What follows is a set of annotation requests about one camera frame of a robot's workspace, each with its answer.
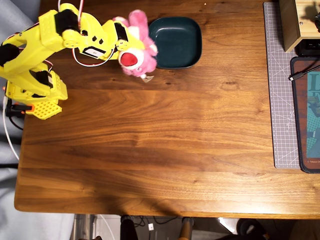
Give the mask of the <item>yellow gripper body black servo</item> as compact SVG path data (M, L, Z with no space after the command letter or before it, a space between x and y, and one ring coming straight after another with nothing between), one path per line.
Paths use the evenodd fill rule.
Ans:
M127 19L111 19L103 24L102 29L106 33L107 50L102 60L107 60L116 52L127 50L130 46L127 27Z

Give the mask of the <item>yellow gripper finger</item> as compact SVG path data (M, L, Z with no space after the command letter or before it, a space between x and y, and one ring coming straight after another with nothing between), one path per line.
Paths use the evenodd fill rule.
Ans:
M120 39L115 43L115 48L118 51L126 51L130 48L144 50L145 46L141 41L126 41L124 39Z

